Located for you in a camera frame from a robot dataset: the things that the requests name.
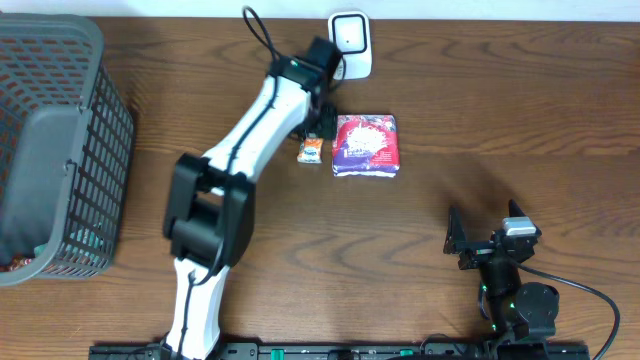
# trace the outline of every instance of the wood grain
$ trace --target wood grain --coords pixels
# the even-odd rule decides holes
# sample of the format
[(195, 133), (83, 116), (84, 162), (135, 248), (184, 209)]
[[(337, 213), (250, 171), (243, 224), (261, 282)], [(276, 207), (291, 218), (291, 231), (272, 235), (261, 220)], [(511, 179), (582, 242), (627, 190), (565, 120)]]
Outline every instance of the wood grain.
[[(173, 164), (216, 144), (255, 99), (268, 61), (242, 20), (96, 19), (104, 62), (138, 113), (115, 265), (82, 282), (0, 293), (2, 358), (83, 359), (97, 342), (146, 343), (172, 322), (161, 221)], [(283, 53), (326, 22), (268, 20)], [(264, 341), (420, 341), (490, 331), (478, 274), (442, 254), (450, 204), (488, 236), (509, 198), (541, 227), (527, 264), (620, 306), (609, 359), (640, 351), (640, 24), (372, 22), (374, 70), (334, 96), (341, 113), (398, 121), (397, 178), (334, 178), (285, 142), (258, 186), (256, 231), (227, 284), (226, 333)], [(523, 280), (540, 281), (523, 275)], [(595, 354), (612, 313), (557, 285), (558, 339)]]

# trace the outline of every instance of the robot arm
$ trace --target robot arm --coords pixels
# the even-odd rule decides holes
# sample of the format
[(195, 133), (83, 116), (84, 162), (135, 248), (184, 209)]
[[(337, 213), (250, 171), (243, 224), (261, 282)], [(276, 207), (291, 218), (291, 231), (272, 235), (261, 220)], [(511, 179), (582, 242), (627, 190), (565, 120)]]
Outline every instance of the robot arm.
[[(286, 136), (317, 121), (341, 56), (333, 43), (316, 38), (304, 58), (280, 57), (236, 127), (203, 157), (184, 154), (178, 160), (163, 228), (176, 256), (178, 280), (175, 317), (163, 358), (180, 354), (205, 359), (214, 350), (224, 283), (253, 233), (255, 184)], [(271, 108), (251, 129), (276, 88)], [(208, 192), (223, 197), (221, 207), (198, 196)]]

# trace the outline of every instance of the orange packet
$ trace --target orange packet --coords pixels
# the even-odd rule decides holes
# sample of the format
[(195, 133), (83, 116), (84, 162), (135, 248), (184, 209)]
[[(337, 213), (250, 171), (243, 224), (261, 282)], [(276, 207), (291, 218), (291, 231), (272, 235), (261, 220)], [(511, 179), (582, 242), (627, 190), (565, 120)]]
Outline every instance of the orange packet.
[(322, 164), (322, 139), (306, 138), (300, 144), (298, 162), (307, 164)]

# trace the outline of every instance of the laundry basket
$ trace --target laundry basket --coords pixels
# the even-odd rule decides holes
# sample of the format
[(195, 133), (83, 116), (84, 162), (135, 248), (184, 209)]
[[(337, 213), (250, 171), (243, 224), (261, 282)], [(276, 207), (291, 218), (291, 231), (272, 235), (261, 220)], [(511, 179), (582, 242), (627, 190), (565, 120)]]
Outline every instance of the laundry basket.
[(0, 285), (111, 264), (135, 129), (103, 49), (82, 17), (0, 15)]

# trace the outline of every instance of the black cable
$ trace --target black cable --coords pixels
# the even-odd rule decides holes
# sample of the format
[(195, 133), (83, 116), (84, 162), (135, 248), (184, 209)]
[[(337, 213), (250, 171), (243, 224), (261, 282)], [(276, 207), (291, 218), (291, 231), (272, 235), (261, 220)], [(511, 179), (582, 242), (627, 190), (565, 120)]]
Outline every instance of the black cable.
[[(249, 22), (249, 19), (247, 18), (247, 12), (251, 13), (251, 15), (254, 17), (254, 19), (256, 20), (258, 25), (260, 26), (260, 29), (264, 33), (264, 37), (265, 37), (266, 41), (263, 40), (258, 35), (258, 33), (256, 33), (256, 31), (253, 29), (253, 26), (251, 26), (251, 23)], [(271, 61), (272, 62), (276, 62), (278, 60), (278, 57), (280, 57), (281, 55), (276, 50), (275, 46), (273, 46), (273, 42), (271, 41), (271, 36), (269, 35), (269, 32), (267, 31), (267, 28), (264, 26), (264, 23), (262, 22), (262, 20), (258, 16), (258, 14), (256, 14), (256, 12), (252, 8), (250, 8), (248, 6), (245, 6), (245, 7), (242, 8), (242, 17), (244, 18), (245, 24), (247, 24), (247, 27), (249, 28), (251, 33), (256, 37), (256, 39), (258, 39), (258, 41), (262, 45), (266, 46), (267, 49), (269, 49), (269, 52), (271, 53)], [(264, 109), (262, 109), (260, 114), (258, 114), (258, 116), (255, 118), (255, 120), (253, 120), (253, 122), (249, 125), (249, 127), (247, 127), (247, 129), (240, 136), (240, 138), (238, 139), (236, 144), (231, 148), (231, 153), (229, 154), (229, 160), (227, 162), (227, 168), (225, 169), (225, 174), (227, 175), (227, 179), (230, 178), (231, 167), (233, 165), (233, 162), (235, 161), (236, 155), (238, 154), (238, 150), (240, 150), (240, 146), (242, 146), (242, 143), (249, 136), (251, 131), (256, 127), (258, 122), (260, 122), (260, 120), (265, 116), (267, 111), (269, 111), (269, 109), (271, 109), (273, 107), (273, 104), (276, 101), (276, 98), (277, 98), (277, 95), (278, 95), (278, 77), (274, 76), (273, 80), (274, 80), (273, 81), (273, 93), (271, 94), (271, 98), (269, 99), (269, 102), (264, 107)], [(225, 193), (225, 195), (229, 194), (229, 192), (231, 190), (230, 189), (230, 184), (231, 184), (231, 182), (229, 180), (227, 180), (226, 184), (224, 185), (224, 193)], [(228, 214), (229, 201), (223, 200), (222, 206), (223, 206), (223, 213)], [(222, 249), (223, 249), (223, 246), (219, 246), (218, 247), (218, 252), (216, 253), (216, 257), (215, 257), (215, 259), (213, 261), (213, 264), (209, 268), (209, 271), (207, 272), (207, 275), (205, 275), (205, 277), (202, 280), (200, 280), (199, 282), (196, 283), (195, 282), (195, 276), (192, 276), (193, 273), (189, 274), (189, 289), (187, 290), (187, 299), (186, 299), (186, 302), (185, 302), (185, 305), (184, 305), (184, 319), (183, 319), (183, 323), (182, 323), (182, 334), (180, 335), (180, 342), (179, 342), (178, 351), (177, 351), (177, 355), (178, 355), (177, 358), (180, 359), (180, 360), (182, 360), (181, 359), (181, 356), (182, 356), (182, 344), (184, 342), (184, 336), (185, 336), (185, 334), (187, 332), (187, 317), (189, 315), (189, 301), (191, 299), (191, 292), (192, 292), (194, 287), (205, 284), (207, 281), (209, 281), (211, 279), (211, 277), (213, 277), (213, 275), (216, 272), (216, 270), (218, 270), (218, 266), (217, 265), (219, 263), (220, 258), (222, 257)]]
[[(422, 344), (420, 344), (420, 353), (425, 354), (425, 351), (426, 351), (425, 350), (425, 346), (427, 346), (427, 344), (432, 342), (433, 339), (437, 338), (437, 337), (445, 338), (445, 339), (448, 339), (448, 340), (453, 340), (450, 336), (448, 336), (446, 334), (441, 334), (441, 333), (431, 334), (426, 339), (424, 339)], [(458, 347), (458, 345), (456, 343), (452, 342), (451, 345), (453, 345), (453, 347), (456, 349), (456, 351), (458, 352), (458, 355), (464, 354), (464, 351), (460, 350), (460, 348)]]
[[(264, 37), (265, 37), (266, 41), (263, 40), (260, 37), (260, 35), (258, 35), (258, 33), (254, 30), (253, 26), (251, 26), (251, 23), (249, 22), (249, 18), (247, 18), (247, 12), (249, 12), (251, 14), (251, 16), (253, 16), (253, 18), (256, 19), (256, 22), (258, 23), (258, 26), (260, 26), (260, 29), (262, 30), (262, 33), (264, 34)], [(247, 25), (247, 27), (249, 28), (249, 31), (251, 31), (253, 36), (255, 36), (256, 39), (258, 39), (258, 41), (262, 45), (264, 45), (267, 49), (269, 49), (269, 52), (271, 52), (272, 61), (276, 61), (276, 55), (277, 55), (277, 57), (282, 57), (282, 54), (280, 54), (278, 52), (278, 50), (276, 50), (275, 46), (273, 46), (273, 42), (271, 41), (271, 36), (269, 35), (269, 32), (267, 31), (267, 28), (264, 26), (264, 23), (262, 23), (262, 20), (260, 19), (258, 14), (255, 12), (255, 10), (253, 10), (249, 6), (243, 7), (242, 8), (242, 18), (244, 19), (244, 23)]]
[(526, 271), (528, 273), (534, 274), (534, 275), (538, 275), (542, 278), (545, 279), (549, 279), (549, 280), (554, 280), (560, 283), (563, 283), (565, 285), (569, 285), (569, 286), (573, 286), (575, 288), (578, 288), (582, 291), (586, 291), (589, 294), (593, 294), (599, 298), (601, 298), (602, 300), (606, 301), (609, 306), (611, 306), (611, 309), (613, 310), (613, 316), (614, 316), (614, 320), (613, 320), (613, 328), (611, 329), (611, 333), (609, 334), (609, 337), (607, 338), (607, 341), (605, 341), (604, 345), (602, 346), (602, 348), (600, 349), (600, 351), (598, 351), (598, 353), (596, 354), (596, 356), (593, 357), (593, 360), (600, 360), (602, 359), (602, 357), (604, 356), (604, 353), (607, 352), (607, 350), (609, 350), (609, 347), (611, 346), (611, 344), (613, 344), (613, 341), (616, 338), (616, 335), (618, 335), (618, 328), (620, 327), (620, 310), (618, 310), (618, 306), (616, 305), (616, 303), (607, 295), (605, 295), (604, 293), (586, 286), (586, 285), (582, 285), (580, 283), (577, 283), (575, 281), (571, 281), (571, 280), (567, 280), (565, 278), (561, 278), (559, 276), (555, 276), (555, 275), (551, 275), (545, 272), (542, 272), (540, 270), (536, 270), (536, 269), (532, 269), (530, 267), (524, 266), (522, 264), (520, 264), (519, 262), (515, 261), (512, 257), (507, 256), (507, 258), (509, 259), (509, 262), (511, 262), (514, 266), (516, 266), (518, 269), (522, 270), (522, 271)]
[(191, 301), (191, 292), (196, 282), (195, 270), (189, 273), (189, 287), (187, 288), (187, 298), (184, 302), (184, 316), (182, 318), (182, 330), (180, 331), (180, 342), (178, 342), (178, 351), (176, 358), (182, 360), (182, 344), (184, 343), (184, 335), (187, 333), (187, 318), (189, 317), (189, 302)]
[(135, 354), (135, 356), (134, 356), (135, 360), (138, 360), (138, 355), (140, 354), (140, 352), (145, 352), (147, 350), (157, 350), (157, 349), (158, 349), (157, 346), (144, 346), (144, 347), (141, 347), (141, 348), (137, 348), (137, 349), (133, 350), (132, 352), (130, 352), (124, 360), (129, 360), (131, 355), (134, 355), (134, 354)]
[(487, 288), (482, 282), (480, 282), (480, 288), (478, 289), (478, 308), (480, 309), (480, 315), (485, 320), (490, 320), (487, 310), (484, 308), (484, 294), (487, 292)]

